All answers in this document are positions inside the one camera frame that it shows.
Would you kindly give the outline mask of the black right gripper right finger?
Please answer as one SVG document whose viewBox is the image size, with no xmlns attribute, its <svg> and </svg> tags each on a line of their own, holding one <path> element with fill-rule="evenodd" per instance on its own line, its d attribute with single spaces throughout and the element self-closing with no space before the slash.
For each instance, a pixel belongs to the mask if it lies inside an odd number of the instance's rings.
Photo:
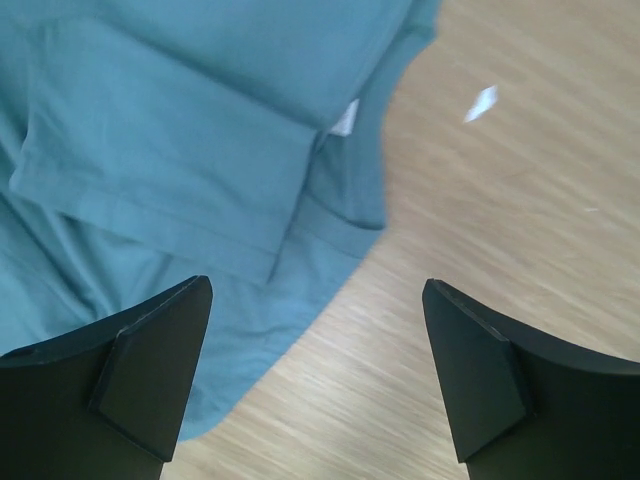
<svg viewBox="0 0 640 480">
<path fill-rule="evenodd" d="M 442 280 L 426 282 L 422 302 L 470 478 L 638 478 L 638 363 L 559 339 Z"/>
</svg>

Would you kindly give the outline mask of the blue-grey t shirt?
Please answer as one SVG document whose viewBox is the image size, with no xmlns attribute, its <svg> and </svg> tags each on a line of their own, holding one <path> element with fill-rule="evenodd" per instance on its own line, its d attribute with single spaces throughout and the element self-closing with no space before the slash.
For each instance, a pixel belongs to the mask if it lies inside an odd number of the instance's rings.
<svg viewBox="0 0 640 480">
<path fill-rule="evenodd" d="M 1 348 L 195 276 L 180 439 L 219 424 L 386 225 L 381 128 L 436 1 L 5 1 Z"/>
</svg>

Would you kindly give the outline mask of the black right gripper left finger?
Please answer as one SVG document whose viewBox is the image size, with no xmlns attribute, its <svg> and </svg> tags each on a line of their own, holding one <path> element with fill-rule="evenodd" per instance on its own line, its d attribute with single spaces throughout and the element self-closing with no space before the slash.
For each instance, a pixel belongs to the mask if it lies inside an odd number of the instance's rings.
<svg viewBox="0 0 640 480">
<path fill-rule="evenodd" d="M 212 305 L 205 276 L 1 358 L 4 479 L 158 479 Z"/>
</svg>

